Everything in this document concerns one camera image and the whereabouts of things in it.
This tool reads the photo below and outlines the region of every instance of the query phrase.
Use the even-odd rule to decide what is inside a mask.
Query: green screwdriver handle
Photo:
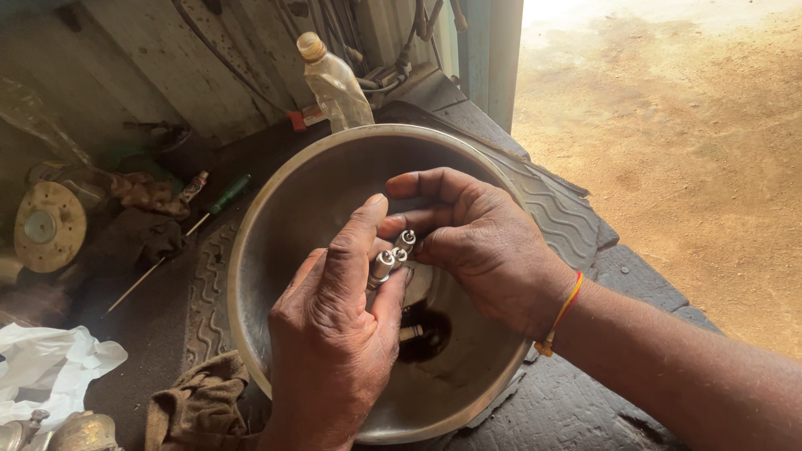
[[[231,184],[228,187],[226,187],[225,191],[223,191],[223,195],[220,196],[219,199],[217,199],[217,202],[215,202],[214,204],[212,204],[211,207],[209,207],[209,212],[211,214],[218,214],[221,210],[223,210],[226,204],[228,204],[232,199],[234,199],[239,193],[242,193],[245,187],[248,186],[248,183],[250,183],[250,180],[251,180],[250,174],[245,174],[240,178],[236,179],[235,181],[231,182]]]

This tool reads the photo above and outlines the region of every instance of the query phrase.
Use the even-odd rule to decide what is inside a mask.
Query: bottle cap
[[[313,31],[307,31],[298,37],[295,44],[298,46],[298,51],[301,52],[301,58],[307,63],[319,61],[326,55],[326,44]]]

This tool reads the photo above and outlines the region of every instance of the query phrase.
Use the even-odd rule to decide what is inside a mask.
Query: dark oil
[[[423,327],[423,334],[399,345],[399,360],[402,362],[425,362],[433,359],[445,349],[451,338],[451,320],[438,311],[427,309],[426,299],[404,308],[401,312],[401,327],[418,324]]]

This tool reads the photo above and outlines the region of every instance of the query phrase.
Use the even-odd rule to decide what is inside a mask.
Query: hand
[[[273,414],[261,449],[349,449],[379,398],[399,349],[408,268],[395,271],[365,311],[370,261],[387,199],[376,194],[329,244],[301,264],[270,312]]]
[[[432,197],[423,209],[388,216],[379,236],[426,236],[412,257],[448,271],[484,316],[542,340],[576,281],[534,220],[503,189],[450,168],[387,181],[394,199]]]

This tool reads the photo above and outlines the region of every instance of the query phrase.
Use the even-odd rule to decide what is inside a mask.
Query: screwdriver
[[[232,199],[234,199],[238,194],[242,193],[242,191],[245,189],[246,186],[248,186],[248,183],[250,183],[250,181],[251,181],[250,174],[244,174],[239,178],[237,178],[235,181],[231,182],[231,184],[225,188],[225,191],[223,191],[223,194],[220,196],[220,198],[218,198],[217,201],[214,204],[212,204],[212,206],[209,207],[207,213],[198,222],[196,222],[195,225],[192,226],[192,228],[186,233],[185,237],[188,237],[189,235],[193,234],[195,230],[197,230],[198,226],[203,224],[203,222],[206,221],[206,219],[208,219],[210,215],[218,214],[220,211],[222,211],[223,208],[229,202],[231,202]],[[128,290],[125,293],[123,293],[123,295],[120,296],[119,299],[117,299],[117,301],[113,303],[111,307],[109,307],[108,310],[106,310],[106,313],[104,313],[103,316],[101,316],[100,318],[102,319],[104,316],[111,313],[111,311],[114,310],[115,307],[117,307],[117,304],[123,302],[123,299],[125,299],[129,294],[131,294],[131,292],[134,291],[134,288],[137,288],[142,283],[142,281],[148,278],[148,276],[156,268],[158,268],[159,265],[161,265],[162,262],[164,262],[164,260],[166,260],[166,257],[162,257],[157,264],[151,266],[151,269],[149,269],[148,272],[142,274],[142,277],[140,277],[140,279],[137,280],[136,283],[131,285],[131,288],[128,288]]]

